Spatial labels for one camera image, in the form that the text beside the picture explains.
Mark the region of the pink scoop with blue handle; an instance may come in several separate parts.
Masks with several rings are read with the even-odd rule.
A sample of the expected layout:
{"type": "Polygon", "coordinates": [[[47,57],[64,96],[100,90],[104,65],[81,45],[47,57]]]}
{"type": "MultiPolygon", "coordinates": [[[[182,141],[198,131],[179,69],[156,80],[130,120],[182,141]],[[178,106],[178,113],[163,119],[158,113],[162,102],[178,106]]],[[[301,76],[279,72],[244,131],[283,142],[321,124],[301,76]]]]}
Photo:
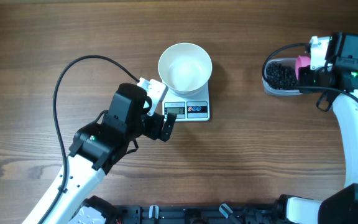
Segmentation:
{"type": "Polygon", "coordinates": [[[300,68],[304,68],[307,66],[310,66],[311,63],[311,59],[308,56],[301,56],[299,55],[296,58],[296,62],[295,62],[295,75],[296,78],[299,80],[300,79],[300,68]]]}

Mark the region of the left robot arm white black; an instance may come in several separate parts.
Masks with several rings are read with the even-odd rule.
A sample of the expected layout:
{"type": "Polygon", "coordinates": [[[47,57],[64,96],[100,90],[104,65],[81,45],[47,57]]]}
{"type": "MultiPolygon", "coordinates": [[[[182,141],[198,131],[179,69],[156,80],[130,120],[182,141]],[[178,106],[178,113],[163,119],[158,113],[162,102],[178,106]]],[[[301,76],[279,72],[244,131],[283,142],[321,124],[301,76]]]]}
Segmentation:
{"type": "Polygon", "coordinates": [[[157,80],[119,85],[109,109],[75,133],[62,168],[25,223],[82,222],[89,193],[118,161],[139,148],[138,137],[170,139],[175,115],[155,112],[167,91],[157,80]]]}

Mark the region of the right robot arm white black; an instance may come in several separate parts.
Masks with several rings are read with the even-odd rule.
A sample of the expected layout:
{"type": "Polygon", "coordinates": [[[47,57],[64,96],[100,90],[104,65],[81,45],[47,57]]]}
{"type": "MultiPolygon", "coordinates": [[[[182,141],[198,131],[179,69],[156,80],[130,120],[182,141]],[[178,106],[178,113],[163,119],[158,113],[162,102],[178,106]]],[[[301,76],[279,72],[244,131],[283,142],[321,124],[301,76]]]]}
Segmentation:
{"type": "Polygon", "coordinates": [[[333,110],[342,137],[344,188],[323,201],[284,195],[282,218],[291,223],[358,223],[358,34],[313,36],[310,62],[299,65],[296,89],[321,93],[333,110]]]}

